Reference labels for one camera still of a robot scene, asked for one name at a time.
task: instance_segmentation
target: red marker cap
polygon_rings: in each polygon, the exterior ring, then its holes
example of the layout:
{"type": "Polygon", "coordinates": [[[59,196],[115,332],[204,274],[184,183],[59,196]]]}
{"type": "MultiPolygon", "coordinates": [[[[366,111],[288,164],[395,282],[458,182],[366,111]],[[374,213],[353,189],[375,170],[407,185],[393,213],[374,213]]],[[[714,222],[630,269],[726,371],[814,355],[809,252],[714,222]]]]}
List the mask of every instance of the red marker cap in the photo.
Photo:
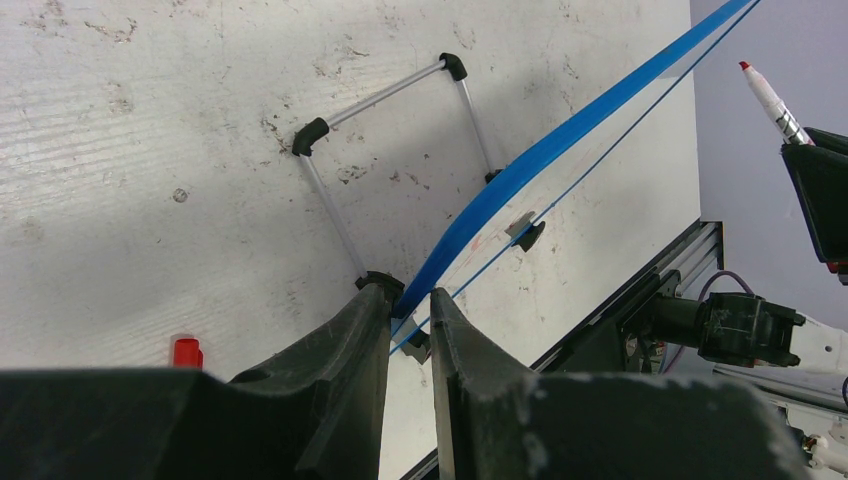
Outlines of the red marker cap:
{"type": "Polygon", "coordinates": [[[180,338],[174,342],[173,366],[203,368],[203,352],[196,338],[180,338]]]}

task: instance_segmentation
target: marker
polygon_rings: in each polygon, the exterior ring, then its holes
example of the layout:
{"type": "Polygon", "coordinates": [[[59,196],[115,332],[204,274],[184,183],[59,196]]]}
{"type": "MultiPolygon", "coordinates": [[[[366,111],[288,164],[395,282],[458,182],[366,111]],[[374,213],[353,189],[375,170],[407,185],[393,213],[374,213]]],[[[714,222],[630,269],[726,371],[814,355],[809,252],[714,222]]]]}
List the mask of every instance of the marker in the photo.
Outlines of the marker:
{"type": "Polygon", "coordinates": [[[766,77],[756,71],[748,62],[739,62],[739,65],[742,67],[745,78],[748,79],[748,86],[751,87],[754,95],[757,96],[757,100],[763,105],[769,119],[783,135],[783,141],[796,145],[815,145],[813,139],[801,128],[798,120],[795,120],[795,117],[792,116],[792,112],[786,108],[783,100],[771,88],[766,77]]]}

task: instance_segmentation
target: black connector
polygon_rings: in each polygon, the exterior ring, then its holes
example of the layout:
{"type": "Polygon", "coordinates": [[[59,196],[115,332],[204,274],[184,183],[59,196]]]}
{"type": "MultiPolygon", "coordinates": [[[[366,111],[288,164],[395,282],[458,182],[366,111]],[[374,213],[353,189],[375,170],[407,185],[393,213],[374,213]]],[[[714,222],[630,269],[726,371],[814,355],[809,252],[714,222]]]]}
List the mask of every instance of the black connector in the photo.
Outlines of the black connector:
{"type": "Polygon", "coordinates": [[[360,290],[365,288],[366,285],[370,285],[372,283],[376,283],[383,287],[386,298],[389,299],[393,306],[400,299],[400,296],[403,295],[403,289],[406,287],[403,282],[388,273],[373,272],[371,270],[368,271],[367,277],[357,278],[356,282],[354,282],[356,288],[360,290]]]}
{"type": "Polygon", "coordinates": [[[499,168],[499,169],[495,170],[494,172],[487,173],[486,177],[485,177],[486,178],[486,185],[492,183],[492,180],[494,180],[495,177],[497,177],[498,174],[501,173],[501,172],[503,172],[503,168],[499,168]]]}
{"type": "Polygon", "coordinates": [[[318,117],[315,120],[307,123],[299,132],[294,135],[292,142],[292,153],[296,156],[306,155],[312,156],[312,145],[321,140],[321,138],[330,133],[330,126],[323,118],[318,117]]]}
{"type": "Polygon", "coordinates": [[[468,72],[465,71],[465,65],[462,64],[462,60],[460,60],[456,55],[452,53],[443,53],[439,55],[439,60],[445,61],[445,66],[442,70],[449,71],[454,82],[464,80],[465,77],[468,76],[468,72]]]}
{"type": "Polygon", "coordinates": [[[536,240],[539,239],[539,235],[545,231],[545,222],[540,222],[538,225],[531,225],[530,228],[524,232],[524,235],[515,241],[512,246],[519,246],[525,252],[530,251],[533,248],[533,245],[536,244],[536,240]]]}

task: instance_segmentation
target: black plastic piece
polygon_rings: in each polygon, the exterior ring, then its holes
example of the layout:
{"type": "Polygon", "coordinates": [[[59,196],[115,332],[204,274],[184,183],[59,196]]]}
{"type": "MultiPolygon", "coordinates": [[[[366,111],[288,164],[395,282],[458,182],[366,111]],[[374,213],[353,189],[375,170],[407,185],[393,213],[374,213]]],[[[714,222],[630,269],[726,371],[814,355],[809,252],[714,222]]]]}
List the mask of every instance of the black plastic piece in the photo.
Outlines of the black plastic piece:
{"type": "Polygon", "coordinates": [[[377,478],[390,313],[368,286],[230,384],[194,369],[0,373],[0,478],[377,478]]]}
{"type": "Polygon", "coordinates": [[[814,128],[816,143],[784,145],[781,154],[821,262],[848,261],[848,137],[814,128]]]}
{"type": "Polygon", "coordinates": [[[446,291],[431,293],[430,316],[440,478],[642,479],[662,469],[807,478],[788,431],[748,387],[539,375],[475,329],[446,291]]]}
{"type": "Polygon", "coordinates": [[[512,244],[512,246],[518,245],[525,252],[529,252],[533,245],[536,244],[536,240],[539,239],[539,235],[545,231],[545,222],[540,222],[538,225],[531,225],[521,237],[512,244]]]}
{"type": "Polygon", "coordinates": [[[747,293],[713,293],[706,307],[699,310],[701,357],[740,367],[753,367],[755,360],[801,363],[789,352],[792,329],[806,322],[795,310],[747,293]]]}
{"type": "Polygon", "coordinates": [[[650,315],[654,338],[697,348],[713,362],[740,367],[753,367],[757,360],[781,367],[801,362],[789,347],[792,329],[806,319],[756,295],[713,293],[704,303],[657,296],[650,315]]]}
{"type": "Polygon", "coordinates": [[[368,271],[368,276],[365,278],[357,278],[354,282],[356,288],[362,290],[366,285],[376,284],[383,287],[386,298],[392,302],[392,306],[397,303],[400,296],[403,295],[403,289],[406,287],[403,282],[395,277],[383,272],[368,271]]]}
{"type": "Polygon", "coordinates": [[[465,77],[468,76],[468,72],[465,71],[465,65],[462,64],[462,60],[460,60],[456,55],[452,53],[443,53],[439,55],[439,60],[445,61],[445,66],[442,70],[449,71],[454,82],[464,80],[465,77]]]}
{"type": "Polygon", "coordinates": [[[409,337],[407,343],[415,348],[424,347],[425,349],[430,350],[430,335],[428,335],[427,332],[418,330],[409,337]]]}
{"type": "Polygon", "coordinates": [[[499,169],[495,170],[494,172],[487,173],[486,174],[486,185],[492,183],[492,180],[494,180],[495,177],[497,177],[498,174],[501,173],[501,172],[503,172],[503,168],[499,168],[499,169]]]}
{"type": "Polygon", "coordinates": [[[292,153],[296,156],[306,155],[307,157],[311,157],[312,145],[328,133],[330,133],[330,126],[327,125],[327,122],[323,118],[318,117],[312,120],[294,135],[292,153]]]}

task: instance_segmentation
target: scratched white surface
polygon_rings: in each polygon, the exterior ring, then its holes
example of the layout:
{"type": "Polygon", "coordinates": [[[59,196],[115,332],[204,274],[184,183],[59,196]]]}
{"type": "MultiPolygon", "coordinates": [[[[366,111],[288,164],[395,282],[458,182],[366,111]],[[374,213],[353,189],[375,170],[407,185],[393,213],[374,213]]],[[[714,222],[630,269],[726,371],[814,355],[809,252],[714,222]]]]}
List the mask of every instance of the scratched white surface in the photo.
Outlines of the scratched white surface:
{"type": "MultiPolygon", "coordinates": [[[[688,26],[675,0],[0,0],[0,366],[164,365],[190,333],[229,379],[355,293],[285,151],[304,123],[449,51],[505,165],[688,26]]],[[[681,88],[657,112],[677,155],[639,144],[600,167],[460,299],[495,341],[528,339],[521,360],[698,217],[681,88]]],[[[366,266],[408,283],[483,186],[453,83],[327,138],[313,158],[366,266]]],[[[381,477],[397,478],[435,446],[432,382],[402,355],[389,368],[381,477]]]]}

